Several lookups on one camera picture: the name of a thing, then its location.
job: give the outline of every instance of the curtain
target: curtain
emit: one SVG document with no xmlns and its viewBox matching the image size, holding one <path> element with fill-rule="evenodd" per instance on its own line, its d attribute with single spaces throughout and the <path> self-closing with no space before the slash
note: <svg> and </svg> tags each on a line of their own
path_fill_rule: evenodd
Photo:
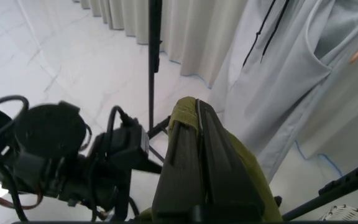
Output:
<svg viewBox="0 0 358 224">
<path fill-rule="evenodd" d="M 307 159 L 324 154 L 343 175 L 358 167 L 358 59 L 322 99 L 298 145 Z"/>
<path fill-rule="evenodd" d="M 146 0 L 81 0 L 102 16 L 110 29 L 125 30 L 138 44 L 148 43 L 149 5 Z M 199 75 L 211 87 L 230 47 L 246 0 L 164 0 L 161 46 L 181 64 L 180 75 Z"/>
</svg>

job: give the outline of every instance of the white tile floor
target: white tile floor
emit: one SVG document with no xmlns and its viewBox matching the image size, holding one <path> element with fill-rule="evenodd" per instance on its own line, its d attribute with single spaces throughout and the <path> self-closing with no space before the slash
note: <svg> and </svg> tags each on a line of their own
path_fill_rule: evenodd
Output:
<svg viewBox="0 0 358 224">
<path fill-rule="evenodd" d="M 209 95 L 200 79 L 179 76 L 179 68 L 160 54 L 155 122 L 166 118 L 181 97 L 206 100 Z M 102 18 L 92 17 L 90 10 L 82 10 L 71 0 L 0 0 L 0 96 L 24 95 L 32 105 L 60 100 L 73 103 L 81 108 L 94 135 L 105 129 L 114 105 L 148 129 L 147 71 L 146 45 L 137 45 L 135 38 L 126 37 L 123 31 L 109 30 Z M 19 106 L 8 103 L 0 108 L 13 116 Z M 151 144 L 165 155 L 166 136 L 153 138 Z M 317 196 L 318 189 L 335 178 L 337 174 L 324 160 L 304 161 L 293 148 L 271 187 L 275 195 L 283 197 L 280 209 L 284 213 Z M 131 196 L 140 210 L 150 207 L 157 181 L 157 175 L 133 175 Z M 23 203 L 33 200 L 33 196 L 22 198 Z M 358 192 L 336 203 L 344 202 L 358 207 Z M 328 208 L 302 218 L 315 220 Z M 30 220 L 90 218 L 87 208 L 68 208 L 50 198 L 26 214 Z M 0 223 L 16 220 L 13 210 L 0 207 Z"/>
</svg>

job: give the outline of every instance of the drawstring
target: drawstring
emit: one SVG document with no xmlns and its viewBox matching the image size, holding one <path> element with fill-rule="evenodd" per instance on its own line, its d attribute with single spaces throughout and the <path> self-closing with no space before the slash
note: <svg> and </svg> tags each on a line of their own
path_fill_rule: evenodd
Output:
<svg viewBox="0 0 358 224">
<path fill-rule="evenodd" d="M 268 11 L 267 11 L 267 13 L 266 13 L 266 16 L 265 16 L 265 18 L 264 18 L 264 21 L 262 22 L 262 25 L 260 26 L 259 31 L 256 33 L 255 41 L 254 41 L 254 43 L 252 44 L 252 47 L 251 47 L 251 49 L 249 50 L 249 52 L 248 52 L 248 54 L 247 54 L 247 57 L 246 57 L 246 59 L 244 60 L 244 63 L 242 64 L 243 67 L 244 67 L 244 65 L 246 64 L 246 61 L 248 60 L 249 55 L 251 54 L 252 50 L 253 50 L 254 47 L 255 47 L 256 41 L 258 40 L 258 36 L 260 35 L 260 32 L 261 32 L 262 29 L 264 28 L 265 22 L 266 22 L 266 20 L 267 20 L 267 18 L 268 18 L 268 16 L 269 16 L 270 11 L 272 10 L 273 5 L 274 5 L 275 2 L 276 2 L 276 0 L 273 0 L 273 1 L 272 1 L 271 5 L 270 5 L 270 7 L 269 7 L 269 9 L 268 9 Z"/>
<path fill-rule="evenodd" d="M 262 62 L 262 59 L 263 59 L 263 57 L 264 57 L 264 55 L 265 55 L 265 53 L 266 53 L 267 47 L 268 47 L 269 44 L 270 44 L 270 41 L 272 41 L 273 36 L 274 36 L 274 34 L 276 33 L 276 31 L 277 31 L 278 25 L 280 24 L 281 18 L 282 18 L 283 15 L 284 15 L 284 11 L 285 11 L 285 9 L 287 8 L 287 5 L 288 5 L 288 2 L 289 2 L 289 1 L 290 1 L 290 0 L 286 0 L 286 1 L 285 1 L 285 4 L 284 4 L 284 6 L 283 6 L 283 9 L 281 10 L 280 16 L 278 17 L 278 20 L 277 20 L 276 26 L 274 27 L 274 30 L 273 30 L 273 32 L 272 32 L 272 35 L 270 35 L 270 37 L 268 38 L 268 41 L 267 41 L 266 46 L 265 46 L 265 48 L 264 48 L 264 51 L 263 51 L 263 53 L 262 53 L 262 58 L 260 59 L 261 62 Z"/>
</svg>

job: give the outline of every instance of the olive green fabric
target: olive green fabric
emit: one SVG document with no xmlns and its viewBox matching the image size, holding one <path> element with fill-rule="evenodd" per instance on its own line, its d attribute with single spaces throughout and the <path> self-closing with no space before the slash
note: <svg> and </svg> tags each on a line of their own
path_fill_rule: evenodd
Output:
<svg viewBox="0 0 358 224">
<path fill-rule="evenodd" d="M 196 112 L 196 99 L 193 97 L 184 97 L 178 101 L 175 105 L 171 119 L 169 122 L 168 135 L 171 136 L 173 129 L 173 122 L 179 121 L 196 128 L 198 133 L 198 116 Z M 234 149 L 238 153 L 241 162 L 246 168 L 250 178 L 252 179 L 256 189 L 262 200 L 265 203 L 265 212 L 263 215 L 264 221 L 282 221 L 280 212 L 278 211 L 277 204 L 270 191 L 266 178 L 260 168 L 256 157 L 247 150 L 247 148 L 233 136 L 230 132 L 227 132 L 227 136 L 230 139 Z M 140 220 L 151 221 L 151 209 L 145 210 L 140 214 Z"/>
</svg>

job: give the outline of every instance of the white basket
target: white basket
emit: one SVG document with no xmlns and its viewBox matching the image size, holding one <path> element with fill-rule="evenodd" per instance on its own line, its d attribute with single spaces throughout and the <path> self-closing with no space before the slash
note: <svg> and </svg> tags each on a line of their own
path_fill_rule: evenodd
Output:
<svg viewBox="0 0 358 224">
<path fill-rule="evenodd" d="M 333 206 L 320 221 L 358 221 L 358 208 L 348 205 Z"/>
</svg>

